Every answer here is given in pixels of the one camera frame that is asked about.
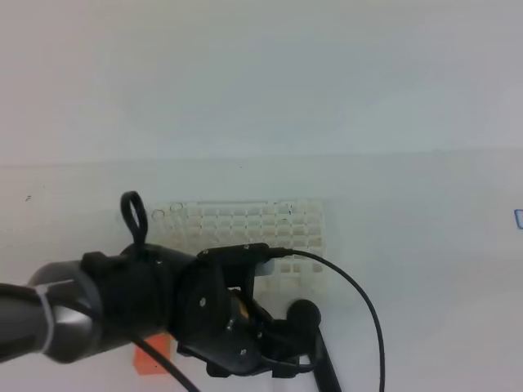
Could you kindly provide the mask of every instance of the black cable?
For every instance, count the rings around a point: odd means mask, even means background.
[[[273,247],[270,249],[270,255],[274,258],[285,257],[285,256],[304,256],[310,259],[316,260],[319,263],[328,266],[331,270],[338,272],[343,278],[345,278],[362,296],[365,303],[369,307],[370,313],[373,316],[374,326],[376,327],[376,333],[378,334],[378,349],[379,349],[379,392],[385,392],[385,345],[383,344],[383,333],[382,326],[379,323],[378,314],[374,309],[374,305],[371,302],[369,296],[365,293],[363,288],[351,278],[343,269],[334,265],[330,261],[326,261],[323,257],[317,256],[314,253],[298,251],[294,249],[286,249],[284,247]]]
[[[0,296],[9,296],[11,298],[17,298],[23,301],[41,303],[40,297],[31,287],[0,283]],[[149,343],[144,341],[134,332],[103,319],[97,312],[78,302],[67,301],[59,296],[52,295],[51,293],[47,294],[47,300],[52,305],[63,306],[65,308],[75,310],[81,314],[85,314],[87,317],[91,318],[97,323],[102,324],[104,327],[113,329],[117,333],[125,336],[127,339],[129,339],[129,341],[144,350],[144,352],[154,359],[171,376],[177,379],[178,382],[180,382],[180,384],[182,384],[188,392],[199,392],[199,389],[196,388],[196,386],[182,372],[180,372],[180,370],[178,370],[178,368],[174,366],[171,361],[166,359],[155,348],[153,348]]]
[[[134,219],[132,208],[134,208],[138,222]],[[122,218],[127,228],[132,234],[134,244],[137,247],[142,247],[145,244],[149,223],[147,221],[147,212],[145,212],[144,203],[141,201],[140,195],[134,190],[123,194],[120,199],[120,211],[122,212]]]

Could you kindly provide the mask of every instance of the white wall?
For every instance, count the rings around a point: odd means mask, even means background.
[[[0,2],[0,164],[523,147],[521,2]]]
[[[0,276],[22,283],[45,260],[119,252],[130,238],[107,235],[114,215],[103,212],[114,213],[127,189],[148,202],[322,198],[329,259],[364,287],[382,320],[388,392],[519,392],[523,231],[513,210],[523,208],[522,165],[518,151],[499,150],[3,169]],[[262,298],[277,314],[290,299]],[[364,302],[333,274],[314,299],[343,390],[378,390]],[[203,391],[272,390],[266,376],[216,381],[194,360],[181,367]],[[0,366],[0,379],[11,390],[56,392],[173,386],[136,376],[128,348],[68,367],[26,357]],[[306,377],[279,388],[315,391]]]

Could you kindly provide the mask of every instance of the orange block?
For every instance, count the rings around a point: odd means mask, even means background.
[[[162,333],[150,337],[146,340],[165,358],[171,360],[171,337],[167,333]],[[146,354],[142,349],[136,347],[134,353],[134,367],[140,376],[150,374],[167,374],[167,371]]]

